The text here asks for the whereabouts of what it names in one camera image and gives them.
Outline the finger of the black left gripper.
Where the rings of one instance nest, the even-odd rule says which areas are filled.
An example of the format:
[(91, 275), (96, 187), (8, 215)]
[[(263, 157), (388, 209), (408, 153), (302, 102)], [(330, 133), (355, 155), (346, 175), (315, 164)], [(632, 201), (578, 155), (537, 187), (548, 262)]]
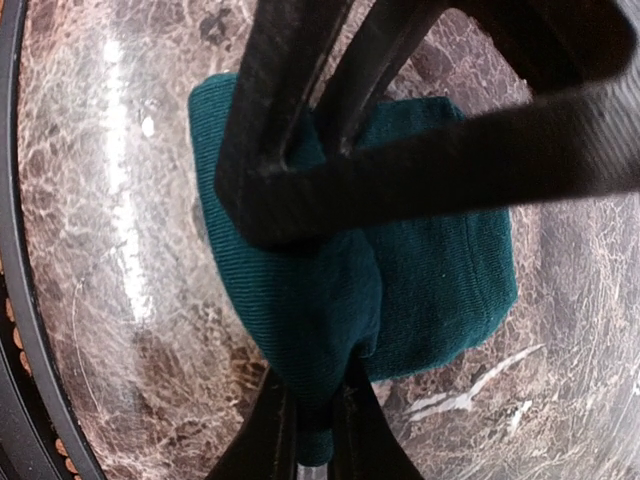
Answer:
[(215, 175), (239, 234), (270, 248), (357, 229), (347, 166), (292, 171), (298, 119), (351, 8), (348, 1), (260, 1), (242, 57)]
[(330, 162), (314, 229), (598, 197), (639, 186), (639, 5), (460, 1), (535, 91), (527, 105)]

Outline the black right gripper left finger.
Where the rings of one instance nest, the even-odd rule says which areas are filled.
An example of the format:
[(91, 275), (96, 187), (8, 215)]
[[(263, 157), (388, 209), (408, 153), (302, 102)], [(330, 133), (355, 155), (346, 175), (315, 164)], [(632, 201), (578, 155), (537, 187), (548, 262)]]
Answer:
[(207, 478), (295, 479), (296, 420), (296, 400), (279, 376), (268, 369), (250, 414)]

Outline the dark green sock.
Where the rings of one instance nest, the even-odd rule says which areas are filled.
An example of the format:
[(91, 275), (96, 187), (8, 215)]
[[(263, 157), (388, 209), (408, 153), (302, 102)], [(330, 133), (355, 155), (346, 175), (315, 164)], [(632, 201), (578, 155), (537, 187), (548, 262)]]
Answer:
[(507, 210), (345, 231), (297, 252), (264, 251), (236, 231), (214, 191), (236, 77), (190, 94), (197, 184), (218, 271), (242, 324), (293, 391), (297, 460), (329, 461), (328, 403), (359, 355), (374, 381), (438, 368), (482, 344), (517, 298)]

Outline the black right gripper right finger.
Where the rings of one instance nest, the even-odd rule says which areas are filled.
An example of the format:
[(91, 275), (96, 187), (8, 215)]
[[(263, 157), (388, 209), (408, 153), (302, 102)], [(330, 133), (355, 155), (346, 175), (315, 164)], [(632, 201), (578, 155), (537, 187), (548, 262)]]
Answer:
[(331, 479), (423, 479), (392, 433), (357, 356), (332, 401), (332, 436)]

